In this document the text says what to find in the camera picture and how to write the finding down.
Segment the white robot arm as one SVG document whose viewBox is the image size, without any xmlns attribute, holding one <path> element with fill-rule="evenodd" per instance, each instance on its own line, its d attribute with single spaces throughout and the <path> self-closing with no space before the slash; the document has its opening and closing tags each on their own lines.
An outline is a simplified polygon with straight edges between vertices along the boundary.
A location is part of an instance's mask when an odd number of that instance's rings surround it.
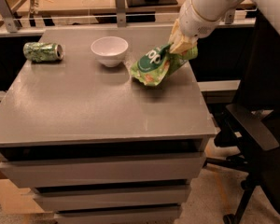
<svg viewBox="0 0 280 224">
<path fill-rule="evenodd" d="M 172 29 L 169 44 L 171 53 L 193 48 L 199 38 L 208 37 L 226 12 L 244 0 L 185 0 Z M 280 34 L 280 0 L 251 0 Z"/>
</svg>

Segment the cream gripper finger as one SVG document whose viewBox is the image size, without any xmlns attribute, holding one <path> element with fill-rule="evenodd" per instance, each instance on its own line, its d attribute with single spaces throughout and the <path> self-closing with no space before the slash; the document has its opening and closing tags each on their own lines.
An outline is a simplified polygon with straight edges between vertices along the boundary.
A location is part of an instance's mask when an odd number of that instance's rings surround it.
<svg viewBox="0 0 280 224">
<path fill-rule="evenodd" d="M 179 39 L 179 32 L 180 32 L 180 29 L 179 29 L 179 19 L 176 19 L 175 23 L 173 25 L 171 34 L 169 36 L 169 40 L 168 40 L 168 43 L 170 45 L 173 46 L 173 45 L 177 44 L 178 39 Z"/>
<path fill-rule="evenodd" d="M 173 54 L 181 54 L 184 51 L 194 48 L 197 45 L 196 37 L 187 37 L 184 35 L 172 36 L 169 39 L 171 47 L 169 51 Z"/>
</svg>

